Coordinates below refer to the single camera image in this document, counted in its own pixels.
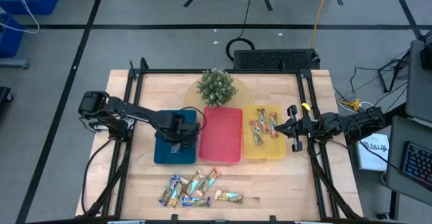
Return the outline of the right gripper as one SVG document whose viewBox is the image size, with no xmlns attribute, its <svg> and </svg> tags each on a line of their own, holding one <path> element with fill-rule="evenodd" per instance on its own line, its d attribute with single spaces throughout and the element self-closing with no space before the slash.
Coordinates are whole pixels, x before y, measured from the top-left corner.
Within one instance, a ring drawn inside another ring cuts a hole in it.
<svg viewBox="0 0 432 224">
<path fill-rule="evenodd" d="M 301 104 L 302 109 L 306 110 L 306 115 L 301 119 L 296 119 L 298 113 L 296 105 L 291 105 L 288 109 L 288 116 L 290 117 L 285 123 L 275 126 L 275 129 L 280 134 L 294 139 L 292 145 L 293 152 L 300 152 L 303 150 L 302 142 L 299 136 L 308 136 L 317 131 L 317 123 L 314 122 L 309 116 L 308 112 L 312 109 L 308 104 Z"/>
</svg>

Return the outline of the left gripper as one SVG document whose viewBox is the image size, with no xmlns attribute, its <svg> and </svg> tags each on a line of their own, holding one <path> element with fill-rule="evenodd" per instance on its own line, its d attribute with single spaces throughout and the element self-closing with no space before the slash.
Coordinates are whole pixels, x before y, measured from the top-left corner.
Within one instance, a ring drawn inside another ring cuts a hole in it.
<svg viewBox="0 0 432 224">
<path fill-rule="evenodd" d="M 196 111 L 169 111 L 174 116 L 173 131 L 163 135 L 166 142 L 180 143 L 183 148 L 195 148 L 198 140 L 200 123 L 197 121 Z"/>
</svg>

